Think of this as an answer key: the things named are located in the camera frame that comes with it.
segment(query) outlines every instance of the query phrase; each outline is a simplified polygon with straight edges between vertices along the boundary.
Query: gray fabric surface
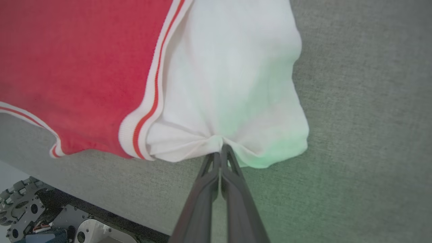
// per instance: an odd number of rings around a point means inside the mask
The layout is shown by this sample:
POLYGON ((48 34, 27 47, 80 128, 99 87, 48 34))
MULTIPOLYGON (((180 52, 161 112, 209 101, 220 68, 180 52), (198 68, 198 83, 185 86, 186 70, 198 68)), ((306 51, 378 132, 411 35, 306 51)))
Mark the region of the gray fabric surface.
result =
MULTIPOLYGON (((430 242, 432 2, 293 0, 303 51, 294 83, 309 149, 243 172, 273 242, 430 242)), ((171 233, 201 159, 177 164, 85 151, 53 160, 49 132, 0 114, 0 160, 171 233)), ((226 206, 213 207, 226 241, 226 206)))

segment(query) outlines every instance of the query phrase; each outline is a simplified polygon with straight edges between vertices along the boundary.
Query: red stripe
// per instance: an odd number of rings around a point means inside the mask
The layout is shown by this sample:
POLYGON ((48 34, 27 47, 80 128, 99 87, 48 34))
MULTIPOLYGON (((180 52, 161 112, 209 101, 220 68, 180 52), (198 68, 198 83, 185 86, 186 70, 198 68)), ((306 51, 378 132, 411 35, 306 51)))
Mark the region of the red stripe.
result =
POLYGON ((144 123, 155 113, 156 108, 158 106, 159 102, 159 90, 158 90, 158 77, 159 77, 159 67, 161 64, 161 57, 162 57, 162 49, 165 44, 166 37, 168 36, 169 30, 171 29, 171 26, 173 22, 175 21, 175 18, 177 18, 178 13, 180 12, 181 7, 183 6, 184 0, 180 0, 180 4, 177 7, 177 10, 175 11, 174 17, 172 18, 171 22, 169 23, 168 30, 165 33, 165 36, 162 41, 161 50, 159 52, 159 60, 158 60, 158 67, 156 69, 156 76, 155 76, 155 99, 153 101, 153 107, 150 110, 147 115, 145 115, 141 120, 138 122, 137 126, 135 127, 135 130, 133 131, 133 148, 135 149, 135 152, 137 153, 138 157, 141 159, 145 159, 143 154, 140 151, 140 147, 138 146, 138 136, 140 133, 141 128, 143 127, 144 123))
MULTIPOLYGON (((25 117, 25 118, 27 118, 28 120, 30 120, 30 121, 32 121, 32 122, 36 123, 37 125, 39 125, 39 126, 41 126, 41 127, 44 128, 44 126, 42 126, 39 122, 35 121, 35 119, 29 117, 28 115, 26 115, 26 114, 24 114, 24 113, 22 113, 22 112, 19 112, 19 111, 16 111, 16 110, 12 110, 12 109, 10 109, 10 108, 2 107, 2 106, 0 106, 0 109, 1 109, 1 110, 5 110, 5 111, 9 111, 9 112, 13 112, 13 113, 15 113, 15 114, 17 114, 17 115, 20 115, 20 116, 22 116, 22 117, 25 117)), ((54 148, 53 148, 53 150, 52 150, 52 153, 53 153, 54 157, 56 157, 56 158, 60 158, 60 156, 58 156, 57 153, 55 152, 55 148, 57 148, 57 145, 54 146, 54 148)))

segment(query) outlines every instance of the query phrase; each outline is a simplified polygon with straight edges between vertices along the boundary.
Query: white trim with red stripe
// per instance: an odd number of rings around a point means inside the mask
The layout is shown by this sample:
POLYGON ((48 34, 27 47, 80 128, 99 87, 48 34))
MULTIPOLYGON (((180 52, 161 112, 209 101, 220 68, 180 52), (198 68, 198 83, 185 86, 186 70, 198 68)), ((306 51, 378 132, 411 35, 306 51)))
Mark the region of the white trim with red stripe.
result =
POLYGON ((60 137, 54 130, 52 130, 43 120, 39 119, 37 116, 33 115, 32 113, 18 108, 16 106, 0 102, 0 113, 7 113, 11 114, 15 117, 18 117, 32 125, 45 128, 49 130, 55 137, 56 137, 56 143, 53 145, 53 147, 50 149, 50 156, 52 158, 59 158, 65 155, 61 149, 61 140, 60 137))
POLYGON ((193 0, 173 0, 156 43, 143 101, 136 110, 124 118, 120 125, 118 133, 120 145, 133 157, 154 160, 147 151, 146 138, 150 126, 163 110, 162 74, 165 52, 169 40, 192 2, 193 0))

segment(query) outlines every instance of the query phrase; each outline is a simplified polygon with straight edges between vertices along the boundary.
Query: garment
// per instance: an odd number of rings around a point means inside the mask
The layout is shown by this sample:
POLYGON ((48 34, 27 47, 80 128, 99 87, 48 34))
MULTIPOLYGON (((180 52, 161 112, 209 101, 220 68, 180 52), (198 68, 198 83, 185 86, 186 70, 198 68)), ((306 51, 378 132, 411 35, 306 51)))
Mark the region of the garment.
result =
POLYGON ((264 168, 307 148, 287 1, 1 5, 0 112, 50 130, 53 157, 177 162, 228 143, 264 168))

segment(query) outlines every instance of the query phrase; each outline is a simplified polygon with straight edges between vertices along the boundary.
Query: white fabric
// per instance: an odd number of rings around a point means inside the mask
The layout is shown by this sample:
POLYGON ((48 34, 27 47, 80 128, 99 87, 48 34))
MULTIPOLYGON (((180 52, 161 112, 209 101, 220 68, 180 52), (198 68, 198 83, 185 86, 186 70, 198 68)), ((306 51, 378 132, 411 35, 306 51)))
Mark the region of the white fabric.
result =
POLYGON ((170 39, 150 155, 177 162, 230 144, 266 168, 307 149, 292 83, 301 39, 287 0, 195 0, 170 39))

